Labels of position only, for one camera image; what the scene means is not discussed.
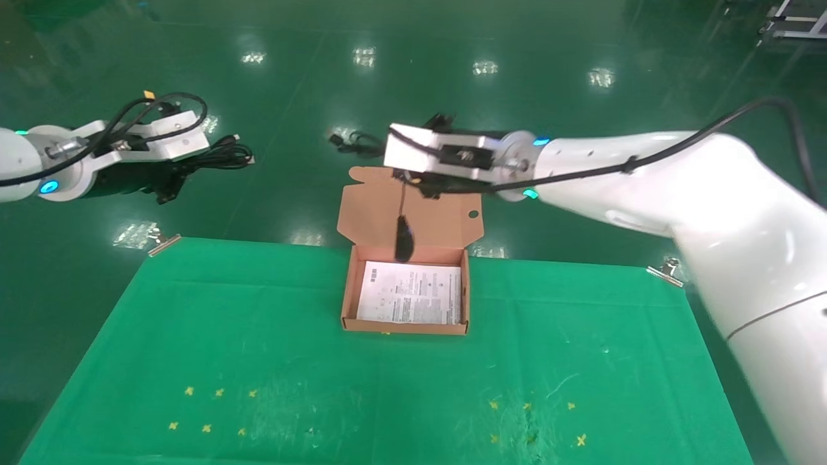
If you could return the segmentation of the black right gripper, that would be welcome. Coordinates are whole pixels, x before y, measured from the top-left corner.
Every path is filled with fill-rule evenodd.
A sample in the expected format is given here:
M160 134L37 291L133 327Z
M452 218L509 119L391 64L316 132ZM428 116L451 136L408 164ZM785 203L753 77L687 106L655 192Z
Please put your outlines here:
M435 114L423 123L423 129L432 132L453 132L454 120L455 115ZM446 174L395 169L395 179L416 188L425 198L440 198L443 194L493 193L489 183Z

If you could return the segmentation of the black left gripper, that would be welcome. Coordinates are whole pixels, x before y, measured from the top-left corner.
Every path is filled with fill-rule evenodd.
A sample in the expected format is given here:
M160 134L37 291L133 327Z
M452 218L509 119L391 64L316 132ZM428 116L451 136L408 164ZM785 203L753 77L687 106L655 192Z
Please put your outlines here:
M157 204L166 204L178 197L188 176L189 169L170 161L116 163L96 173L83 198L145 193L153 194Z

